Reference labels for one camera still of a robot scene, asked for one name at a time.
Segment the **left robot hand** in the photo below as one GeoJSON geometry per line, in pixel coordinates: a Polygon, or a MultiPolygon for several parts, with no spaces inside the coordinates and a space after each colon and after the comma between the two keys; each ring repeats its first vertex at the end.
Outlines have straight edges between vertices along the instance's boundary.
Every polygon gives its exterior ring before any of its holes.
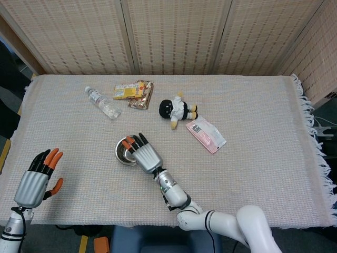
{"type": "Polygon", "coordinates": [[[34,209],[59,192],[63,178],[59,178],[51,190],[47,190],[47,186],[62,156],[63,152],[55,148],[48,149],[33,159],[29,169],[24,172],[14,197],[20,208],[34,209]]]}

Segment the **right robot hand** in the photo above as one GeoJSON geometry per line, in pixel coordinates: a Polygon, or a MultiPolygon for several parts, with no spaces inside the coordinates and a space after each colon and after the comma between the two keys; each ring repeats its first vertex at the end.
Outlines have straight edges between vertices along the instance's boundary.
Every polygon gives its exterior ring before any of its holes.
{"type": "Polygon", "coordinates": [[[132,137],[128,135],[122,141],[122,145],[146,174],[154,174],[156,171],[162,170],[163,160],[161,156],[142,133],[132,137]]]}

